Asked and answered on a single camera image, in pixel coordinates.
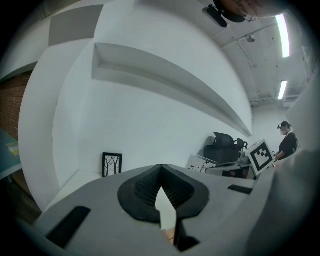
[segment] chair backrest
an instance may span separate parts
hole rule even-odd
[[[233,144],[233,153],[232,153],[232,161],[235,162],[239,158],[239,152],[245,147],[245,142],[237,138]]]
[[[204,157],[224,164],[233,161],[234,139],[224,133],[214,132],[215,139],[213,145],[204,147]]]

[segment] black framed picture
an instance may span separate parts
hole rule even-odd
[[[102,177],[121,173],[122,154],[103,153],[102,155]]]

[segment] white box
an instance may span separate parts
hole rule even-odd
[[[256,176],[267,169],[274,161],[273,154],[265,139],[259,140],[245,151]]]
[[[186,169],[190,171],[205,173],[207,168],[216,167],[217,162],[204,158],[200,155],[190,155]]]

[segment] brick wall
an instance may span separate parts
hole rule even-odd
[[[21,102],[31,73],[17,75],[0,84],[0,128],[16,140]]]

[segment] teal table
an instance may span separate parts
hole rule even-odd
[[[0,180],[22,169],[20,156],[14,156],[6,146],[15,142],[17,140],[0,129]]]

